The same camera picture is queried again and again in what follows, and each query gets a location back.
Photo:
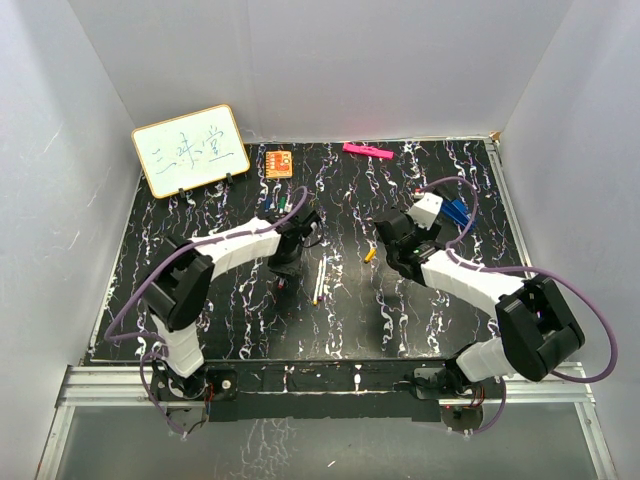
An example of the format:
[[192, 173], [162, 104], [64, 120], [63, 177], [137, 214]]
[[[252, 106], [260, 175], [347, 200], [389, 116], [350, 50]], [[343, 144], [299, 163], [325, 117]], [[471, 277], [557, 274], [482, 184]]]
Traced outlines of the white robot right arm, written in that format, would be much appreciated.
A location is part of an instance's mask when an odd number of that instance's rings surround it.
[[397, 209], [374, 226], [391, 269], [472, 305], [498, 324], [498, 337], [470, 344], [448, 361], [445, 381], [453, 394], [469, 396], [496, 376], [540, 381], [585, 344], [583, 330], [549, 276], [523, 279], [464, 268], [437, 241], [439, 224], [421, 227]]

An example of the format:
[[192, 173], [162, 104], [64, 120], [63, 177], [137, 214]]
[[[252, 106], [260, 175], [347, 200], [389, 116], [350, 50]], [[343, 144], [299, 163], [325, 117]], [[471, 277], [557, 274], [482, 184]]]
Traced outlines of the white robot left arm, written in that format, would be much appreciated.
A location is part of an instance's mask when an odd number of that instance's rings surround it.
[[213, 280], [261, 258], [280, 278], [300, 276], [303, 250], [320, 225], [318, 212], [303, 206], [285, 216], [253, 218], [218, 235], [194, 237], [185, 243], [189, 249], [173, 258], [145, 289], [143, 304], [165, 342], [171, 385], [182, 397], [197, 398], [206, 387], [207, 376], [199, 369], [204, 357], [196, 320]]

